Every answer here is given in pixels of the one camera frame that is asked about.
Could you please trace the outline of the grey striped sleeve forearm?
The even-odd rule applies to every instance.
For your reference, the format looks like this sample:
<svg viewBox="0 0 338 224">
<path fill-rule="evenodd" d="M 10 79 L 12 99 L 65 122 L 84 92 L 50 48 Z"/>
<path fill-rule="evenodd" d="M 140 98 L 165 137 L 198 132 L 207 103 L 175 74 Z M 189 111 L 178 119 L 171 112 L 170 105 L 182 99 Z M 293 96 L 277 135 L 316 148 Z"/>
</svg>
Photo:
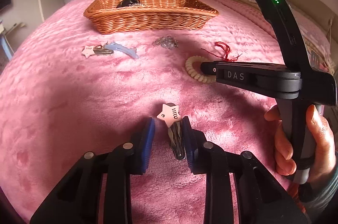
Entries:
<svg viewBox="0 0 338 224">
<path fill-rule="evenodd" d="M 337 163 L 323 187 L 314 190 L 303 187 L 301 201 L 308 223 L 337 223 Z"/>
</svg>

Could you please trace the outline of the person's right hand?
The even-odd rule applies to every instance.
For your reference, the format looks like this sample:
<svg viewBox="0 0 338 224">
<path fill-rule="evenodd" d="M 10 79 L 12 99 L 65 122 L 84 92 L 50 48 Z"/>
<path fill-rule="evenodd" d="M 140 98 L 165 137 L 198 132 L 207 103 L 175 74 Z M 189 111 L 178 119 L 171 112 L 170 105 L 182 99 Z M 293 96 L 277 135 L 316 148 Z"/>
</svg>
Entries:
<svg viewBox="0 0 338 224">
<path fill-rule="evenodd" d="M 267 121 L 279 122 L 274 136 L 277 172 L 281 175 L 294 174 L 296 172 L 296 163 L 292 159 L 294 149 L 283 131 L 278 107 L 273 106 L 265 113 L 264 118 Z M 328 121 L 319 114 L 314 105 L 308 107 L 306 121 L 316 141 L 315 162 L 310 170 L 308 182 L 317 189 L 327 184 L 333 176 L 337 162 L 335 141 Z"/>
</svg>

